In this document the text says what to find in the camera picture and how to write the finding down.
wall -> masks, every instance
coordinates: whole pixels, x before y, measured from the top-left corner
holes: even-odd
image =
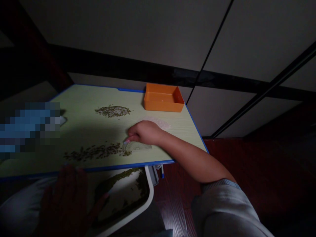
[[[243,137],[316,98],[312,0],[20,2],[75,83],[179,86],[203,136]]]
[[[199,71],[229,1],[21,0],[48,43]]]

orange plastic box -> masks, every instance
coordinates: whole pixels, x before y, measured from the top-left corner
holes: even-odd
[[[184,106],[179,87],[147,83],[145,110],[181,112]]]

light green desk surface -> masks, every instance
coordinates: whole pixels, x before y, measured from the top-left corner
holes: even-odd
[[[61,126],[60,138],[55,145],[43,145],[36,153],[21,153],[20,159],[5,160],[0,164],[0,177],[34,175],[56,172],[66,161],[65,152],[80,151],[81,146],[121,143],[127,138],[129,127],[145,116],[152,116],[171,124],[169,133],[206,151],[204,143],[192,121],[186,106],[182,112],[147,111],[144,109],[144,93],[120,91],[116,88],[73,85],[51,102],[59,102],[67,122]],[[123,106],[130,115],[106,118],[95,113],[98,107]],[[110,155],[103,159],[70,161],[87,171],[125,169],[172,162],[161,148],[133,152],[129,156]]]

hand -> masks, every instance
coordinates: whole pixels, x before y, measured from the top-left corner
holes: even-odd
[[[62,167],[58,175],[55,192],[52,187],[45,189],[39,223],[33,236],[82,237],[102,210],[108,194],[96,203],[87,214],[87,175],[82,169],[71,165]]]
[[[127,140],[159,146],[166,133],[154,122],[143,120],[129,128]]]

white sleeve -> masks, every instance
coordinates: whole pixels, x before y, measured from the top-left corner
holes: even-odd
[[[231,185],[213,186],[192,203],[198,236],[273,236],[245,193]]]

